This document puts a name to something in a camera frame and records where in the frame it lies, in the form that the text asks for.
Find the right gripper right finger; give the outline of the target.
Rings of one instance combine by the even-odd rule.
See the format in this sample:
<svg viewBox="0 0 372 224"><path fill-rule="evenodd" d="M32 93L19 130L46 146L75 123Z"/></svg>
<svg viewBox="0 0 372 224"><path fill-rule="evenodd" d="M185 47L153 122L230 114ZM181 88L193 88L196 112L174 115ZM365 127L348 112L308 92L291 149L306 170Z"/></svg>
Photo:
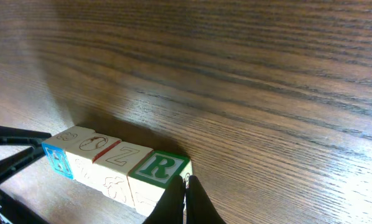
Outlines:
<svg viewBox="0 0 372 224"><path fill-rule="evenodd" d="M187 224L226 224L195 175L186 189Z"/></svg>

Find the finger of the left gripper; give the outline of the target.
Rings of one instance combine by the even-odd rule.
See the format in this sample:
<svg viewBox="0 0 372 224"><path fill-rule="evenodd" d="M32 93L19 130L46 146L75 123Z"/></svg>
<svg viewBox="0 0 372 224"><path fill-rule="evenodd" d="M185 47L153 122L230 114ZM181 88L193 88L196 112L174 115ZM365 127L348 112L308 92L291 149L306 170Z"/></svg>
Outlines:
<svg viewBox="0 0 372 224"><path fill-rule="evenodd" d="M21 152L0 160L0 184L45 156L42 142L50 133L0 126L0 146L25 146Z"/></svg>

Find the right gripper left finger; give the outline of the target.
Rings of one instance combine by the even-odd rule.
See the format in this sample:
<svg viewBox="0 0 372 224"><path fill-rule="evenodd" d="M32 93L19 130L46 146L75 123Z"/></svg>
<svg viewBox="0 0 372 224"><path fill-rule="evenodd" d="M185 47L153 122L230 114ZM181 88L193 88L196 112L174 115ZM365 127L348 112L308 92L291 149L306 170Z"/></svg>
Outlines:
<svg viewBox="0 0 372 224"><path fill-rule="evenodd" d="M143 224L183 224L185 183L175 176Z"/></svg>

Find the wooden block green R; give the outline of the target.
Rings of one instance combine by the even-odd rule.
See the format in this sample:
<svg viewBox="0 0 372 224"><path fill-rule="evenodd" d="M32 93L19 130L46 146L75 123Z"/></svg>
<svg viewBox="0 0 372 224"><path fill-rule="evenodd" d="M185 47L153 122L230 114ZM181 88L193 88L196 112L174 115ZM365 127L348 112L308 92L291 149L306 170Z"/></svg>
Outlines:
<svg viewBox="0 0 372 224"><path fill-rule="evenodd" d="M192 161L164 151L154 151L143 159L128 175L136 211L149 216L175 176L188 183L193 174Z"/></svg>

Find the wooden block blue B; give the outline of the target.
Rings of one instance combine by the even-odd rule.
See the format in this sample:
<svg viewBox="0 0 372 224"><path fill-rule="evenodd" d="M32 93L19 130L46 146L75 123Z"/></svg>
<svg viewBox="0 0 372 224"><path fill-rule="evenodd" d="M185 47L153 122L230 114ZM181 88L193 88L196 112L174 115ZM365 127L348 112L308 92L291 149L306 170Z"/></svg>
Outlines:
<svg viewBox="0 0 372 224"><path fill-rule="evenodd" d="M66 150L80 140L95 133L95 130L73 126L42 142L42 148L51 168L58 174L73 179L73 172L67 159Z"/></svg>

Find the wooden block red Z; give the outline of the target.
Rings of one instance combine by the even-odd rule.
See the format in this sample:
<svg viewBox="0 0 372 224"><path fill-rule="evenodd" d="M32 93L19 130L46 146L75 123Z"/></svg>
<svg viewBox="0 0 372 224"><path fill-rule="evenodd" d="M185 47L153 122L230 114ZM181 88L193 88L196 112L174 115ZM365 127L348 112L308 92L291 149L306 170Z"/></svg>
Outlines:
<svg viewBox="0 0 372 224"><path fill-rule="evenodd" d="M95 186L103 195L134 207L129 173L151 152L152 148L121 142L99 157L92 166Z"/></svg>

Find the wooden block baseball red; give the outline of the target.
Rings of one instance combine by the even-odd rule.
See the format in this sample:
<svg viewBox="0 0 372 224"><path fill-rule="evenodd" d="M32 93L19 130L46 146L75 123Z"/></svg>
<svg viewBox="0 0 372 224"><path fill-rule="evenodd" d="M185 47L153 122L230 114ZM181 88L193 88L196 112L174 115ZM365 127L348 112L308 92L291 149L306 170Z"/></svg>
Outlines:
<svg viewBox="0 0 372 224"><path fill-rule="evenodd" d="M73 178L94 188L96 186L95 175L92 171L94 162L119 143L121 143L120 138L92 133L66 148L65 153Z"/></svg>

